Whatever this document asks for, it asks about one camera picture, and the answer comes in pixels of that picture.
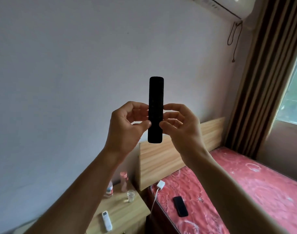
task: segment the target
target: person's left hand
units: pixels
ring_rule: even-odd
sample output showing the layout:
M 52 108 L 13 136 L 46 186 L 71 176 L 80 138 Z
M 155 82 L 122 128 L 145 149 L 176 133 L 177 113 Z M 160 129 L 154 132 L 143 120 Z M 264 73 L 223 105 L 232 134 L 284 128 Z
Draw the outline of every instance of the person's left hand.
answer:
M 117 163 L 135 148 L 144 131 L 150 126 L 147 104 L 129 101 L 113 111 L 104 150 L 114 154 Z

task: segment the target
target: brown curtain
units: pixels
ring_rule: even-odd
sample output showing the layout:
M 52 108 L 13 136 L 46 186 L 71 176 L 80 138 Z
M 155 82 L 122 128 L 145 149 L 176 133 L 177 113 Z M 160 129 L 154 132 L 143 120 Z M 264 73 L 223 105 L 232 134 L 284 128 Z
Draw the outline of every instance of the brown curtain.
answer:
M 297 0 L 266 0 L 246 62 L 225 146 L 256 158 L 297 58 Z

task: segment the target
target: wooden headboard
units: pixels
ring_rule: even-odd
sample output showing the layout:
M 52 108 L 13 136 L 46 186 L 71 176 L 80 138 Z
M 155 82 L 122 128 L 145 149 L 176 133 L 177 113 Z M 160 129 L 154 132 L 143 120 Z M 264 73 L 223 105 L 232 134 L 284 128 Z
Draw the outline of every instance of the wooden headboard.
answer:
M 220 146 L 224 117 L 200 124 L 206 149 L 211 151 Z M 180 154 L 174 148 L 171 138 L 164 135 L 162 143 L 147 141 L 140 143 L 139 167 L 136 182 L 139 190 L 144 190 L 155 182 L 185 166 Z

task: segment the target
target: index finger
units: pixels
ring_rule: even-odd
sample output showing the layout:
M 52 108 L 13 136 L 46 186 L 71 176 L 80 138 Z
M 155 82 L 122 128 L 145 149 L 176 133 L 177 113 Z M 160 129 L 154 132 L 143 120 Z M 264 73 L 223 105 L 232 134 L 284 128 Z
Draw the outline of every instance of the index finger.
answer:
M 193 112 L 184 104 L 165 104 L 164 110 L 178 111 L 184 117 L 195 117 Z
M 129 101 L 122 105 L 118 110 L 126 112 L 124 114 L 127 115 L 128 113 L 132 112 L 133 109 L 148 110 L 149 107 L 145 103 Z

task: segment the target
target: cable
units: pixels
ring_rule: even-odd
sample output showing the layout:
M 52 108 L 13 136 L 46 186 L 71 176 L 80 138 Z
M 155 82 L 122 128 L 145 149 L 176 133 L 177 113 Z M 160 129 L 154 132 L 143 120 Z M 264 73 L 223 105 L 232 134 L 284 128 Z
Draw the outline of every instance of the cable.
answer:
M 154 207 L 154 204 L 155 204 L 155 201 L 156 201 L 156 198 L 157 198 L 157 193 L 159 191 L 159 188 L 157 188 L 157 191 L 156 191 L 156 195 L 155 195 L 155 199 L 154 199 L 154 202 L 153 202 L 153 205 L 152 205 L 152 208 L 151 208 L 151 215 L 150 215 L 150 218 L 152 217 L 152 211 L 153 211 L 153 207 Z
M 233 31 L 234 25 L 235 25 L 235 29 L 234 29 L 234 32 L 233 32 L 233 35 L 232 35 L 232 41 L 231 41 L 231 43 L 229 43 L 229 40 L 230 40 L 232 31 Z M 230 46 L 230 45 L 233 43 L 233 40 L 234 40 L 234 34 L 235 34 L 236 29 L 237 29 L 238 26 L 240 26 L 240 34 L 241 34 L 241 33 L 242 33 L 242 29 L 243 29 L 243 21 L 241 21 L 241 22 L 239 22 L 239 23 L 236 23 L 236 22 L 233 23 L 233 26 L 232 26 L 230 35 L 229 35 L 229 37 L 228 37 L 228 39 L 227 39 L 227 44 L 228 44 L 228 46 Z M 236 42 L 235 49 L 234 49 L 234 52 L 233 52 L 233 60 L 232 60 L 232 62 L 235 62 L 235 51 L 236 51 L 236 48 L 237 48 L 238 40 L 240 39 L 240 34 L 238 35 L 238 38 L 237 38 L 237 42 Z

